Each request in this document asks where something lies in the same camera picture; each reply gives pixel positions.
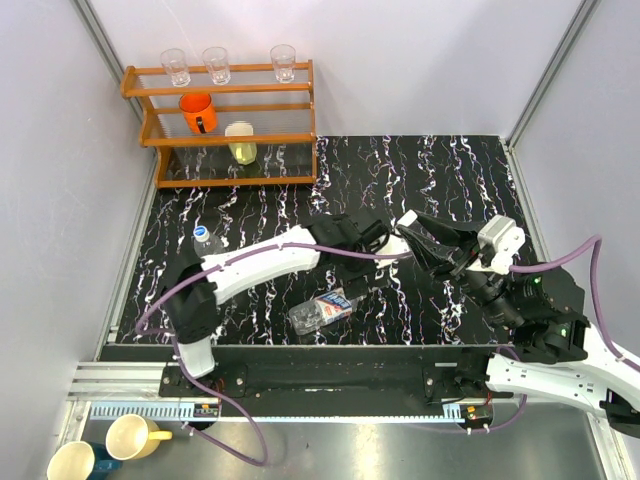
plastic bottle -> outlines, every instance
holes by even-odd
[[[211,235],[207,227],[197,226],[193,230],[193,248],[196,255],[204,257],[205,255],[217,255],[224,253],[224,244],[220,237]]]
[[[306,335],[348,317],[362,298],[348,300],[344,290],[338,288],[296,305],[289,310],[289,319],[298,335]]]

drinking glass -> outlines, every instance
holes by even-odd
[[[202,52],[202,61],[211,75],[211,80],[215,85],[224,85],[231,80],[231,70],[229,70],[229,57],[227,51],[222,47],[207,48]]]
[[[179,48],[170,48],[160,55],[164,71],[171,77],[174,87],[186,87],[191,81],[187,57]]]
[[[271,63],[280,83],[293,82],[296,50],[291,45],[276,45],[271,49]]]

blue mug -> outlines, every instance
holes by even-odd
[[[51,458],[48,480],[103,480],[122,467],[104,445],[91,442],[70,442]]]

black handle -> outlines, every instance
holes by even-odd
[[[207,131],[204,129],[204,121],[202,121],[202,117],[196,117],[196,123],[198,124],[200,133],[207,133]]]

mug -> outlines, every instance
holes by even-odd
[[[208,93],[183,95],[180,97],[180,110],[193,133],[212,132],[218,126],[218,117]]]
[[[171,432],[162,431],[153,420],[140,415],[123,415],[107,431],[107,450],[117,460],[134,460],[156,451],[162,440],[171,440]]]
[[[247,122],[233,122],[224,129],[226,137],[249,137],[253,135],[253,127]],[[249,165],[256,160],[258,147],[255,143],[230,143],[229,148],[240,165]]]
[[[63,445],[49,461],[48,480],[102,480],[118,470],[122,462],[114,460],[104,445],[70,442]]]

